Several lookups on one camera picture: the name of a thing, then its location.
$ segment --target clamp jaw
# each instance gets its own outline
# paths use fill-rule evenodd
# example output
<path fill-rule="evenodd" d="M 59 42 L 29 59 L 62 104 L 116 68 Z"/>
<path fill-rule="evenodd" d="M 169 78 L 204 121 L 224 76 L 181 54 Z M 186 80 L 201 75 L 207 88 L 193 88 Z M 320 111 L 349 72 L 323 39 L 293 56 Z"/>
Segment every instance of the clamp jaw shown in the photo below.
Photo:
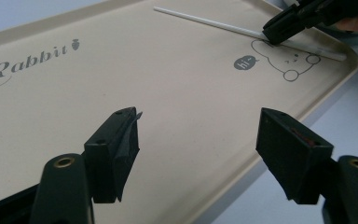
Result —
<path fill-rule="evenodd" d="M 84 144 L 46 163 L 38 185 L 0 201 L 0 224 L 94 223 L 95 203 L 121 201 L 139 152 L 135 107 L 113 113 Z"/>
<path fill-rule="evenodd" d="M 268 21 L 263 34 L 277 45 L 319 23 L 332 25 L 344 18 L 358 15 L 358 1 L 353 0 L 297 0 L 289 8 Z"/>
<path fill-rule="evenodd" d="M 358 223 L 358 157 L 331 159 L 333 145 L 273 109 L 261 110 L 256 150 L 288 200 L 316 204 L 325 198 L 325 224 Z"/>

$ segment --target beige tray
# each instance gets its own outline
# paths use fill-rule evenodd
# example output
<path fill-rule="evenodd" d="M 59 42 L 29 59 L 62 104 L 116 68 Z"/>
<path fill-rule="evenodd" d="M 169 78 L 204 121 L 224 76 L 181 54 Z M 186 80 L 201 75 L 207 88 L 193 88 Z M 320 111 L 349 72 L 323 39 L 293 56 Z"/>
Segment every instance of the beige tray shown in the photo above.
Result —
<path fill-rule="evenodd" d="M 303 119 L 358 69 L 350 48 L 316 30 L 295 39 L 347 60 L 272 48 L 153 6 L 258 31 L 278 12 L 258 0 L 122 0 L 1 32 L 0 199 L 136 106 L 141 151 L 123 202 L 96 204 L 96 220 L 189 223 L 259 161 L 262 106 Z"/>

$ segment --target printed logo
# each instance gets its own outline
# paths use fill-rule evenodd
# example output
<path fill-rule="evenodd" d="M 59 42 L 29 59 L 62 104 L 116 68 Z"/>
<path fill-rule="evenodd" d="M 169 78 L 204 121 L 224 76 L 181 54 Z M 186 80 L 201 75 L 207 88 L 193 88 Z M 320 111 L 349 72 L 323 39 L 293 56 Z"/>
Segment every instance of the printed logo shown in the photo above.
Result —
<path fill-rule="evenodd" d="M 78 39 L 73 39 L 72 49 L 78 50 L 79 46 L 80 43 L 78 42 Z M 40 54 L 38 54 L 37 56 L 29 55 L 21 62 L 0 63 L 0 86 L 8 83 L 14 74 L 19 73 L 22 70 L 38 65 L 40 63 L 45 63 L 49 60 L 58 58 L 67 53 L 68 53 L 68 48 L 66 46 L 62 46 L 60 48 L 54 47 L 51 50 L 44 50 L 40 52 Z"/>
<path fill-rule="evenodd" d="M 294 82 L 302 74 L 307 73 L 315 64 L 321 61 L 317 55 L 290 49 L 284 46 L 272 46 L 264 40 L 254 40 L 252 49 L 265 57 L 270 66 L 275 68 L 286 81 Z M 235 61 L 238 70 L 249 70 L 256 62 L 254 56 L 244 56 Z"/>
<path fill-rule="evenodd" d="M 258 60 L 254 56 L 246 55 L 235 61 L 234 67 L 238 70 L 248 70 L 255 65 L 255 62 L 258 62 Z"/>

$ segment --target cartoon bear face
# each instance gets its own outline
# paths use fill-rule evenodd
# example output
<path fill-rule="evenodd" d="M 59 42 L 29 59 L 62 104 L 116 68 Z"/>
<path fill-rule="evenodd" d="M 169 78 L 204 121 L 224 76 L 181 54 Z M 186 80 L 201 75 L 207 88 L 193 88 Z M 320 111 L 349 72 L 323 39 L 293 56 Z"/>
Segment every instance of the cartoon bear face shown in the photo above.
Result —
<path fill-rule="evenodd" d="M 295 81 L 299 75 L 310 70 L 321 60 L 317 55 L 285 46 L 273 46 L 263 40 L 253 41 L 252 48 L 266 57 L 272 67 L 282 72 L 287 81 Z"/>

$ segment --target white stick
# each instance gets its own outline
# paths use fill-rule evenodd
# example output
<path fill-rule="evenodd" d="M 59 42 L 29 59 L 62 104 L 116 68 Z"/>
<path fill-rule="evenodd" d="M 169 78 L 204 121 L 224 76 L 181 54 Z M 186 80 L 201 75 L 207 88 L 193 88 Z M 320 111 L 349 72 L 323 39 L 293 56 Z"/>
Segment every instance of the white stick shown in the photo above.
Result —
<path fill-rule="evenodd" d="M 224 24 L 224 23 L 218 22 L 218 21 L 210 21 L 210 20 L 207 20 L 207 19 L 187 15 L 187 14 L 177 12 L 177 11 L 172 11 L 172 10 L 162 8 L 162 7 L 154 7 L 154 9 L 156 11 L 167 13 L 167 14 L 177 16 L 177 17 L 180 17 L 180 18 L 183 18 L 183 19 L 200 22 L 200 23 L 211 25 L 211 26 L 214 26 L 214 27 L 217 27 L 217 28 L 220 28 L 220 29 L 235 32 L 235 33 L 238 33 L 238 34 L 241 34 L 241 35 L 248 35 L 248 36 L 251 36 L 251 37 L 254 37 L 254 38 L 257 38 L 257 39 L 263 39 L 263 40 L 268 41 L 268 39 L 261 32 L 252 31 L 252 30 L 248 30 L 248 29 L 244 29 L 244 28 Z M 295 42 L 293 40 L 286 40 L 286 41 L 282 42 L 281 45 L 284 45 L 284 46 L 292 48 L 292 49 L 299 49 L 299 50 L 302 50 L 302 51 L 306 51 L 308 53 L 320 55 L 320 56 L 330 58 L 330 59 L 333 59 L 333 60 L 337 60 L 337 61 L 340 61 L 340 62 L 345 61 L 345 59 L 347 58 L 346 54 L 339 53 L 339 52 L 332 52 L 332 51 L 329 51 L 327 49 L 315 48 L 313 46 L 307 46 L 307 45 L 304 45 L 304 44 L 301 44 L 301 43 L 297 43 L 297 42 Z"/>

